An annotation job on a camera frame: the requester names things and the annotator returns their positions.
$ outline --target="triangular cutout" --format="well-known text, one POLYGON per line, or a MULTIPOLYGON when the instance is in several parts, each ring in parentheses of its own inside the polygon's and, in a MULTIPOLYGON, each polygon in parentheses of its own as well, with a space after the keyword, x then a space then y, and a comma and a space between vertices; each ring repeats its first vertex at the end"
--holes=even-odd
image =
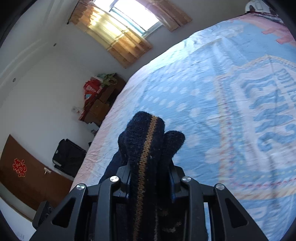
POLYGON ((71 198, 66 205, 58 212, 58 214, 52 220, 53 225, 57 225, 63 228, 68 227, 71 214, 75 204, 75 198, 71 198))
POLYGON ((245 217, 241 214, 241 212, 229 198, 225 199, 225 203, 230 217, 231 226, 234 229, 248 224, 245 217))

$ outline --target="bed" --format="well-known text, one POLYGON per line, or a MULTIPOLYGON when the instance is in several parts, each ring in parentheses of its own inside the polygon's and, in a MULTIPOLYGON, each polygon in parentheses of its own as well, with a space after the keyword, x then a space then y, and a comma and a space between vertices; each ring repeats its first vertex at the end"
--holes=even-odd
POLYGON ((296 217, 296 42, 253 14, 192 34, 136 72, 103 121, 73 182, 95 185, 140 110, 185 134, 175 165, 224 183, 270 241, 296 217))

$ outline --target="window frame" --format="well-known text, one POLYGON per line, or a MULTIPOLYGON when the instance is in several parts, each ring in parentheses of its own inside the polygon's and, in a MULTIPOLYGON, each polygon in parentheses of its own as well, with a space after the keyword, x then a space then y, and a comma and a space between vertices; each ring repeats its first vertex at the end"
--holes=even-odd
POLYGON ((141 37, 146 38, 149 36, 152 32, 154 32, 156 29, 158 29, 160 26, 162 26, 162 23, 158 21, 156 24, 151 26, 148 30, 143 29, 139 24, 137 24, 134 20, 132 20, 129 16, 127 16, 125 13, 123 13, 120 9, 115 7, 115 4, 119 0, 114 0, 110 6, 109 6, 109 12, 114 12, 119 17, 125 19, 129 24, 131 24, 139 33, 141 33, 141 37))

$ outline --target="window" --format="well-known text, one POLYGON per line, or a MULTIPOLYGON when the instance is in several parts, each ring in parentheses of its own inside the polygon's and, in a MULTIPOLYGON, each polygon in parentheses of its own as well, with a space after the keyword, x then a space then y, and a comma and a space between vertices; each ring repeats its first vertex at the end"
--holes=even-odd
POLYGON ((136 0, 96 0, 94 4, 143 37, 161 26, 154 14, 136 0))

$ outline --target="orange curtain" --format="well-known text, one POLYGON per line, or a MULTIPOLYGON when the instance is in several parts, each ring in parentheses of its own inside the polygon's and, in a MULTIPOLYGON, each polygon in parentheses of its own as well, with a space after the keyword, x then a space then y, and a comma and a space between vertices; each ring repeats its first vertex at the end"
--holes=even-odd
POLYGON ((192 21, 182 9, 167 0, 137 0, 170 31, 192 21))
POLYGON ((127 68, 149 51, 151 44, 90 0, 79 0, 70 21, 127 68))

